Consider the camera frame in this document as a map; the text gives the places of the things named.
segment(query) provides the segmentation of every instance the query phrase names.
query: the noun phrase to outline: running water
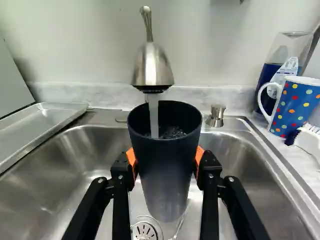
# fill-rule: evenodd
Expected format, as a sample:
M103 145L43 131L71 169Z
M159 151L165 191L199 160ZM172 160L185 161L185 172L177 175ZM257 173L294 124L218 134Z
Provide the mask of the running water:
M150 112L150 129L151 138L159 138L159 125L158 125L158 106L159 106L159 96L158 93L147 94Z

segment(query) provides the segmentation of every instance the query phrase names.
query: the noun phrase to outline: stainless steel sink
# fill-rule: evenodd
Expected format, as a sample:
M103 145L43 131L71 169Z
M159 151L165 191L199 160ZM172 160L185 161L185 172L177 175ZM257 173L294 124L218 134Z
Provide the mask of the stainless steel sink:
M110 178L113 161L130 146L125 113L88 112L12 166L0 178L0 238L2 240L60 240L90 182ZM221 128L203 125L200 145L211 150L222 174L238 177L271 239L313 239L291 201L274 180L271 158L245 120L226 117ZM149 216L137 179L130 193L133 232L139 224L161 232L164 240L199 238L202 192L191 181L188 208L180 221L161 223ZM96 239L111 240L112 204L104 212ZM219 202L220 239L236 239L228 212Z

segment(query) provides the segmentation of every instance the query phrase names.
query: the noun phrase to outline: white brush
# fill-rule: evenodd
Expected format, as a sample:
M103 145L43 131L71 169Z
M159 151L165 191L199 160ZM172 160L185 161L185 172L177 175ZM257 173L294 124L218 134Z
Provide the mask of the white brush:
M313 155L320 164L320 127L306 123L292 132L284 143L303 149Z

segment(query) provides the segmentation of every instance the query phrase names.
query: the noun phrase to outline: blue mug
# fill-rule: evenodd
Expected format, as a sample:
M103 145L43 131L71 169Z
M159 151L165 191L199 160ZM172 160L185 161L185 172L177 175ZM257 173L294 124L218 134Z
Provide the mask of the blue mug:
M276 102L272 115L261 103L261 93L267 87L276 88ZM285 76L282 84L268 82L257 94L259 108L269 122L268 131L285 139L289 133L305 124L320 101L320 79Z

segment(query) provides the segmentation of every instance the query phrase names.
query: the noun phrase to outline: stainless steel tray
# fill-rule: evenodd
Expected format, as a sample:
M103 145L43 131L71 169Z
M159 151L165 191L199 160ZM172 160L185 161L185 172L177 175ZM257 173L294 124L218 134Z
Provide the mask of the stainless steel tray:
M87 103L42 102L0 120L0 173L78 118Z

